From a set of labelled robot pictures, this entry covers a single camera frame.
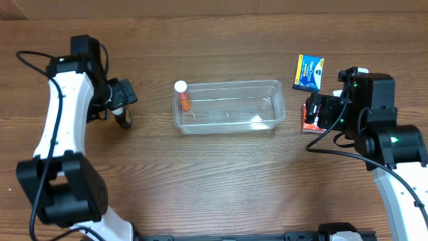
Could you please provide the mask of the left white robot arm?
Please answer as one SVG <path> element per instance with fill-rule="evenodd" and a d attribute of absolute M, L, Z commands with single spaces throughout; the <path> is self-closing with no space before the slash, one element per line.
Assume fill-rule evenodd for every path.
<path fill-rule="evenodd" d="M 16 176 L 31 203 L 30 223 L 40 221 L 81 232 L 91 240 L 140 240 L 135 225 L 109 205 L 104 180 L 86 158 L 88 123 L 113 114 L 123 129 L 137 101 L 127 79 L 108 77 L 108 53 L 88 35 L 71 38 L 70 54 L 50 56 L 42 74 L 49 106 L 33 158 L 17 164 Z"/>

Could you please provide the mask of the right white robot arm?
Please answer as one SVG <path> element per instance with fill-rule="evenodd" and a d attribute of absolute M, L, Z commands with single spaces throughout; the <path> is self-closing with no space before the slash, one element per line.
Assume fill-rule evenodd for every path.
<path fill-rule="evenodd" d="M 427 147 L 414 125 L 398 125 L 395 80 L 351 67 L 338 73 L 340 96 L 311 94 L 305 122 L 337 131 L 355 153 L 331 155 L 364 161 L 381 195 L 393 240 L 427 239 Z"/>

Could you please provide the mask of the blue yellow VapoDrops box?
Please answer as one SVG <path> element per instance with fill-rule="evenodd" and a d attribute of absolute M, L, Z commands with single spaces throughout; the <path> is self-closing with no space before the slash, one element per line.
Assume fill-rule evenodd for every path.
<path fill-rule="evenodd" d="M 300 54 L 293 88 L 318 93 L 321 89 L 324 58 Z"/>

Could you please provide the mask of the orange tube white cap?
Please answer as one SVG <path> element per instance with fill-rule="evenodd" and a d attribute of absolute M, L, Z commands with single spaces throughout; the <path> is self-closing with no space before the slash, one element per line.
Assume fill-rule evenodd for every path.
<path fill-rule="evenodd" d="M 178 94 L 181 107 L 184 111 L 189 111 L 191 109 L 191 101 L 189 99 L 187 87 L 187 83 L 184 80 L 178 80 L 174 85 L 175 92 Z"/>

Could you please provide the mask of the black tube white cap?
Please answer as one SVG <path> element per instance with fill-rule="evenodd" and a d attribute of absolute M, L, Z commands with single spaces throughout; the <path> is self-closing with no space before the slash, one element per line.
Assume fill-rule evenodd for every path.
<path fill-rule="evenodd" d="M 132 126 L 132 117 L 126 108 L 118 108 L 113 110 L 112 113 L 114 114 L 115 121 L 121 128 L 129 129 Z"/>

